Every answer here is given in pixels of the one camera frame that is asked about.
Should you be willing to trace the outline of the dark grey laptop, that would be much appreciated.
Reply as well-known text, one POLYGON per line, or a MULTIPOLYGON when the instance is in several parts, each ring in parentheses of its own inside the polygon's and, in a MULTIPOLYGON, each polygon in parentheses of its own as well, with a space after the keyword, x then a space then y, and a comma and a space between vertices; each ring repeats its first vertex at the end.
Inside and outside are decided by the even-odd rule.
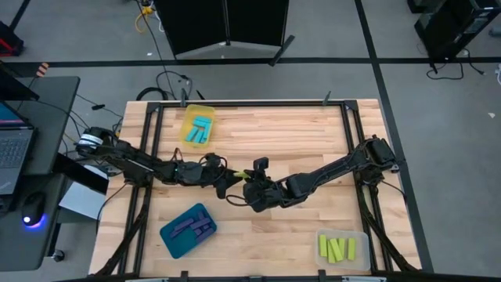
POLYGON ((0 196, 15 193, 35 132, 24 117, 0 101, 0 196))

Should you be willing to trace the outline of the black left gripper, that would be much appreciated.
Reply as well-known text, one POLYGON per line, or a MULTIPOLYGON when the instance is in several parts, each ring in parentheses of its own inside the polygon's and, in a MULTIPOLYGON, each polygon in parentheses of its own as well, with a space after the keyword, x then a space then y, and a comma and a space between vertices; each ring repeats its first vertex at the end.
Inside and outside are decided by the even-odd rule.
POLYGON ((225 198, 226 191, 243 178, 234 175, 242 174, 228 168, 228 161, 216 154, 205 154, 198 162, 187 161, 183 164, 183 184, 185 186, 213 186, 218 198, 225 198))

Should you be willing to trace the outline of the silver partition hinge post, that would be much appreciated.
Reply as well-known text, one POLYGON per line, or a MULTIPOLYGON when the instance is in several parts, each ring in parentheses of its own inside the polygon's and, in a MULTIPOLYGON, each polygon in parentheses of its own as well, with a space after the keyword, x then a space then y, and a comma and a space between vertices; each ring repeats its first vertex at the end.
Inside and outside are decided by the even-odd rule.
POLYGON ((230 29, 229 29, 229 14, 228 14, 228 2, 227 0, 222 0, 222 8, 225 21, 225 45, 230 46, 230 29))

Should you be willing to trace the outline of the black computer mouse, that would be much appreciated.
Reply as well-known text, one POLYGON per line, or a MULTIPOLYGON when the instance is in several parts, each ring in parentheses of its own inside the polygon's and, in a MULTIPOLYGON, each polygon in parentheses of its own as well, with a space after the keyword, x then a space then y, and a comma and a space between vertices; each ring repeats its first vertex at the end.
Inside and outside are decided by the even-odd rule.
POLYGON ((21 219, 26 227, 38 225, 44 216, 45 195, 42 192, 33 192, 28 195, 21 207, 21 219))

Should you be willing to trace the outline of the black monitor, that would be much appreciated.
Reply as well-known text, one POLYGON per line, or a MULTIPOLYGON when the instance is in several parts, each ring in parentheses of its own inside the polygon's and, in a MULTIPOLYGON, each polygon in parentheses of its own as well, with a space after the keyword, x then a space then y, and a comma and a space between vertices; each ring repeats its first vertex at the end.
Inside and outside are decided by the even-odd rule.
POLYGON ((39 100, 39 95, 15 79, 2 65, 0 65, 0 100, 36 101, 39 100))

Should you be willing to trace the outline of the black partition panel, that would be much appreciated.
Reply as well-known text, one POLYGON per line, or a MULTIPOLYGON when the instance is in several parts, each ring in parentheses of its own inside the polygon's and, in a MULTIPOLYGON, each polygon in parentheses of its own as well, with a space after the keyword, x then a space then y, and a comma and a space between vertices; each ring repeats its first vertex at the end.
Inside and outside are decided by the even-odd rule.
POLYGON ((223 0, 154 0, 174 56, 226 41, 223 0))
POLYGON ((233 42, 281 46, 289 0, 227 0, 233 42))

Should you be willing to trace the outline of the blue plastic bin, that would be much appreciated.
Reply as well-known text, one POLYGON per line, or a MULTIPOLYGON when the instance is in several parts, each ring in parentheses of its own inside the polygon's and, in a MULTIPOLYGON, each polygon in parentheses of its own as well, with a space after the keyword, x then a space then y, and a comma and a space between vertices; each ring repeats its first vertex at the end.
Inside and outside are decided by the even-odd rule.
POLYGON ((214 230, 214 233, 211 236, 215 235, 218 228, 216 222, 212 219, 205 206, 201 203, 198 203, 174 220, 170 221, 167 225, 163 226, 160 229, 160 237, 169 250, 171 257, 174 259, 180 259, 182 256, 186 255, 209 238, 206 238, 202 242, 196 241, 196 238, 209 228, 212 228, 214 230), (177 226, 179 223, 187 219, 194 219, 194 222, 201 220, 198 217, 198 212, 204 212, 206 218, 209 218, 211 220, 211 224, 200 227, 196 230, 193 230, 190 226, 188 226, 177 237, 170 238, 170 233, 174 231, 175 226, 177 226))

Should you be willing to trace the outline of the grey flat box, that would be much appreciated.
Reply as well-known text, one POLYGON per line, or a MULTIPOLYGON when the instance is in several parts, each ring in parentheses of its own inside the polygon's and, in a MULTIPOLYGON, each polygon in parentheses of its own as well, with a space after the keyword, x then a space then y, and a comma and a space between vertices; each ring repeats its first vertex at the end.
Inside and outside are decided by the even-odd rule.
POLYGON ((84 167, 104 179, 104 191, 99 192, 98 190, 91 189, 89 186, 72 183, 59 202, 59 206, 91 219, 99 219, 101 207, 106 200, 109 177, 96 166, 85 164, 84 167))

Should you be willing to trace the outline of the black desk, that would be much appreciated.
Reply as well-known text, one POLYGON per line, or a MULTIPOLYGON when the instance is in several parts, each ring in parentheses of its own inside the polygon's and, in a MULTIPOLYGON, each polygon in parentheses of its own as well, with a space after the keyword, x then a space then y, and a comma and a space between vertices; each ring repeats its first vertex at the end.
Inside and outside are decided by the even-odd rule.
POLYGON ((54 251, 59 202, 70 181, 63 173, 67 158, 59 153, 59 144, 79 83, 78 77, 40 78, 34 83, 38 101, 13 103, 37 133, 17 184, 15 209, 0 215, 0 272, 38 269, 54 251), (39 223, 26 226, 22 205, 36 192, 45 196, 42 217, 39 223))

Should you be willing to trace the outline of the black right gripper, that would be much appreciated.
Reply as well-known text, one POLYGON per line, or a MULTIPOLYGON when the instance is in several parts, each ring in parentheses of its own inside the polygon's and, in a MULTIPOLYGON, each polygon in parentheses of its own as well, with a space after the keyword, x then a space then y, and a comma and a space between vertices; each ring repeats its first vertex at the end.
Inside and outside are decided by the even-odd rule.
POLYGON ((261 178, 261 173, 247 172, 248 177, 243 185, 243 198, 255 212, 263 212, 269 208, 288 208, 290 200, 284 181, 272 181, 269 177, 261 178))

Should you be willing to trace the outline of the black aluminium table frame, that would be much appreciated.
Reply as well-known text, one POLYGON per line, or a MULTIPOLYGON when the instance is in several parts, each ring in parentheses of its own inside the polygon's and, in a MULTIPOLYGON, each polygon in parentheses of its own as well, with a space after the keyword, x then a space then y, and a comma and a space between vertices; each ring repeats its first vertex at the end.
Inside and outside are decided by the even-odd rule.
MULTIPOLYGON (((199 101, 216 107, 215 127, 208 148, 181 144, 179 133, 185 109, 166 102, 159 123, 157 112, 145 123, 150 103, 128 102, 121 138, 139 146, 146 134, 146 151, 163 159, 181 147, 185 160, 198 161, 215 152, 236 170, 251 169, 260 157, 269 158, 267 174, 273 179, 310 172, 343 157, 356 146, 362 134, 377 135, 392 142, 377 99, 334 100, 323 106, 317 100, 220 100, 199 101)), ((387 236, 398 251, 417 269, 433 271, 424 240, 408 173, 385 172, 385 181, 405 191, 403 196, 390 186, 378 185, 381 217, 387 236)), ((306 202, 292 208, 273 208, 255 213, 250 207, 235 207, 215 196, 214 188, 165 186, 154 180, 146 232, 131 242, 125 272, 141 277, 318 277, 369 274, 316 263, 315 239, 320 230, 363 231, 357 189, 352 175, 320 187, 306 202), (171 257, 160 237, 160 229, 197 203, 204 204, 218 229, 199 247, 179 259, 171 257)), ((89 273, 100 270, 124 236, 132 197, 139 212, 144 189, 132 196, 125 187, 103 210, 89 273)))

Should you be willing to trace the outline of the black equipment cabinet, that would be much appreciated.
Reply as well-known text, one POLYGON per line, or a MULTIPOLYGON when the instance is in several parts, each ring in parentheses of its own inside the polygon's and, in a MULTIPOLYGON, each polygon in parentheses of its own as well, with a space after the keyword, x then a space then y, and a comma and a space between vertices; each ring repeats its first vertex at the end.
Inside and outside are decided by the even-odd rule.
POLYGON ((450 61, 501 13, 501 0, 427 0, 414 24, 428 57, 450 61))

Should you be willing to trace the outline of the black partition foot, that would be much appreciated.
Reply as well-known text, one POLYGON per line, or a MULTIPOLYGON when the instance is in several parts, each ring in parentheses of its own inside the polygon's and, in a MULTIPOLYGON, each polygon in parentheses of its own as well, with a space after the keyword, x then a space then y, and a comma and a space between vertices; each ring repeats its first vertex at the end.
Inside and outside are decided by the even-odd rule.
POLYGON ((286 50, 290 47, 291 43, 294 41, 295 36, 294 35, 289 35, 285 42, 281 45, 280 49, 277 51, 277 53, 274 55, 274 57, 269 61, 269 66, 274 67, 279 60, 282 58, 283 54, 286 52, 286 50))

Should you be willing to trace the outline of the clear plastic bin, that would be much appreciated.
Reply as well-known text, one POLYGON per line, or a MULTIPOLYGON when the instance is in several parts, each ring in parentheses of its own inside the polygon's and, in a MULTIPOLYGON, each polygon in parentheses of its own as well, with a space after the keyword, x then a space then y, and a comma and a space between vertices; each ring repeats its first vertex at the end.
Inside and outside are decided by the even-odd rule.
POLYGON ((369 238, 363 232, 358 231, 347 231, 347 230, 330 230, 330 229, 320 229, 316 233, 316 243, 315 247, 315 260, 318 266, 323 269, 349 269, 355 271, 369 271, 371 267, 370 262, 370 250, 369 250, 369 238), (319 255, 319 235, 325 234, 327 243, 330 243, 331 239, 344 238, 345 244, 345 257, 342 261, 336 262, 334 264, 328 263, 327 257, 321 257, 319 255), (356 241, 356 253, 355 260, 350 261, 347 258, 348 254, 348 238, 355 238, 356 241))

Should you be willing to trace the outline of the yellow translucent plastic bin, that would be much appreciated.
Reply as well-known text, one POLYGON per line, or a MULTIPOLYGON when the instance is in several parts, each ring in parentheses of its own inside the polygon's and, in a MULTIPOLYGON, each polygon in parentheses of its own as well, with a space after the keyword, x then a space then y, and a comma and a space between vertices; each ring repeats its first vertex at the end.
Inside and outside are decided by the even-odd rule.
POLYGON ((191 146, 193 148, 206 148, 209 146, 211 132, 214 127, 214 124, 215 124, 215 108, 201 105, 188 105, 179 132, 179 140, 182 144, 191 146), (193 124, 201 123, 200 121, 195 120, 197 116, 210 118, 212 120, 211 128, 209 129, 209 136, 206 143, 195 143, 194 140, 192 142, 185 141, 185 138, 188 135, 189 131, 191 130, 192 127, 194 127, 193 124))

